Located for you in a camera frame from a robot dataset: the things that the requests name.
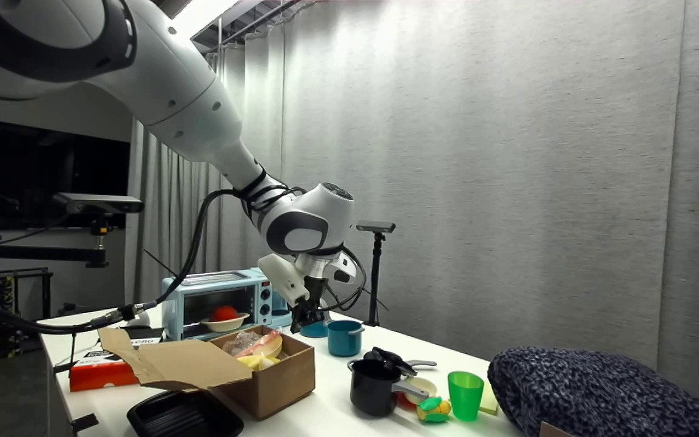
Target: white bowl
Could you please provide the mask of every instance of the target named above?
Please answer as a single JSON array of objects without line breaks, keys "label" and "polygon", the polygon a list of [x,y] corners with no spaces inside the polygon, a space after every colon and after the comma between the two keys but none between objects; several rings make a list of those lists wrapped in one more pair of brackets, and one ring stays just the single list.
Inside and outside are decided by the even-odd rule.
[{"label": "white bowl", "polygon": [[228,318],[228,320],[205,320],[205,325],[211,331],[211,334],[230,334],[230,331],[239,331],[243,327],[245,318],[251,313],[241,313],[239,318]]}]

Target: green plastic cup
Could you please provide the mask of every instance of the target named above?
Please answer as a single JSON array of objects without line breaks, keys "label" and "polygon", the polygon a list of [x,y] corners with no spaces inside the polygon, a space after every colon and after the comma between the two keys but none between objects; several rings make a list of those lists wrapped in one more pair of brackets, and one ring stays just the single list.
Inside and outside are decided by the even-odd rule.
[{"label": "green plastic cup", "polygon": [[480,381],[480,377],[471,371],[452,371],[446,381],[454,419],[465,423],[479,420],[479,405],[486,381]]}]

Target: red object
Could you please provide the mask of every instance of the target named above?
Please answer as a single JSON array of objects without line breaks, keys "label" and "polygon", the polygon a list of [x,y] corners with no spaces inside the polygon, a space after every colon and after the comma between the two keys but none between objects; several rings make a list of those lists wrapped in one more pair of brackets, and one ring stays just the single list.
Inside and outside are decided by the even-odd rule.
[{"label": "red object", "polygon": [[218,307],[211,310],[211,320],[230,320],[239,318],[239,310],[233,307]]},{"label": "red object", "polygon": [[68,371],[68,381],[70,391],[139,383],[133,370],[125,359],[77,363]]}]

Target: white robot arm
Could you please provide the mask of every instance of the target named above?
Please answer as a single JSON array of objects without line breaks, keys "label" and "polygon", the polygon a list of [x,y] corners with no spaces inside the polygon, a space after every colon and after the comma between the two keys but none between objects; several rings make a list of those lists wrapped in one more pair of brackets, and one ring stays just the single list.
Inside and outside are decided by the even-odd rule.
[{"label": "white robot arm", "polygon": [[320,281],[354,278],[343,253],[353,198],[297,193],[241,143],[241,121],[207,62],[150,0],[0,0],[0,99],[77,83],[103,87],[185,158],[216,166],[275,256],[261,268],[294,318],[318,315]]}]

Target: desk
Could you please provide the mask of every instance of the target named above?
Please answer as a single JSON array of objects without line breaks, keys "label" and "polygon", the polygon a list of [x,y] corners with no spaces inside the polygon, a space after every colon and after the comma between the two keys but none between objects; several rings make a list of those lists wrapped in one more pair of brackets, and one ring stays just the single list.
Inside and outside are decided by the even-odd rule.
[{"label": "desk", "polygon": [[[46,323],[54,325],[70,325],[87,320],[98,313],[82,313],[82,315],[68,315],[68,318],[51,318]],[[160,308],[150,310],[153,325],[160,323]],[[392,437],[392,434],[519,434],[513,423],[499,414],[488,415],[480,414],[479,423],[446,423],[446,426],[421,426],[410,411],[397,409],[389,419],[368,419],[354,414],[351,404],[351,383],[353,374],[347,370],[347,359],[330,358],[329,354],[329,340],[325,338],[303,338],[297,335],[302,342],[309,342],[317,349],[317,391],[306,397],[303,400],[289,405],[287,411],[256,423],[251,415],[236,411],[245,420],[243,434],[284,434],[284,437],[302,437],[302,434],[330,434],[330,437]],[[70,335],[41,335],[41,342],[46,348],[51,366],[67,364],[70,354]],[[77,353],[91,349],[98,342],[98,334],[82,334],[76,340]],[[363,338],[363,353],[371,348],[383,348],[404,359],[438,359],[439,366],[435,371],[421,371],[423,380],[429,380],[438,383],[439,394],[446,391],[446,374],[454,370],[471,370],[477,374],[488,371],[488,363],[462,354],[457,349],[446,349],[418,338],[409,338],[402,334],[394,334],[389,327],[365,327]],[[131,434],[133,431],[126,420],[126,414],[139,400],[145,400],[155,394],[164,394],[160,389],[145,389],[145,386],[113,386],[99,391],[68,391],[68,371],[61,371],[56,377],[48,374],[58,383],[58,397],[54,398],[56,405],[67,409],[70,420],[81,420],[86,415],[96,415],[98,426],[81,431],[81,437],[109,437],[109,434]]]}]

